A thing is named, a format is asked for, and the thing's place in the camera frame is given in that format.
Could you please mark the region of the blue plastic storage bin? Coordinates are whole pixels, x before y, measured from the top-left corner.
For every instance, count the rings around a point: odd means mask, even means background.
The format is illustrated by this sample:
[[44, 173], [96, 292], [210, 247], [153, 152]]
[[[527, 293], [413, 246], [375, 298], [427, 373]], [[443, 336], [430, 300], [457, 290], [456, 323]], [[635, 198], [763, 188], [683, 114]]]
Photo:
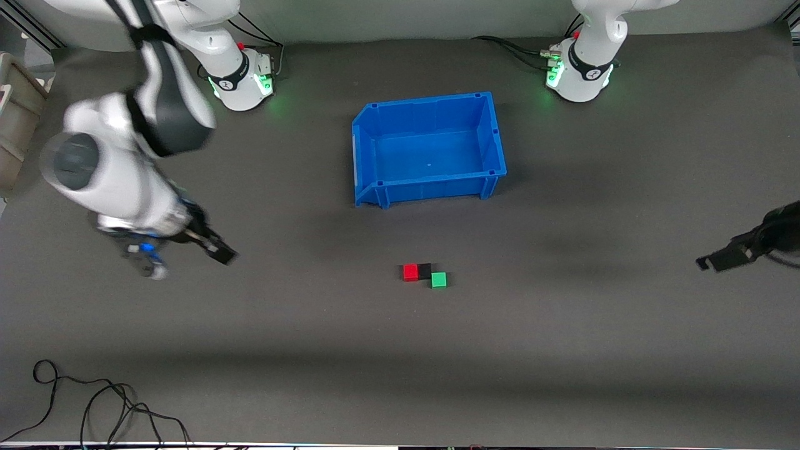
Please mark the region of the blue plastic storage bin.
[[352, 120], [354, 205], [477, 196], [508, 173], [488, 91], [372, 102]]

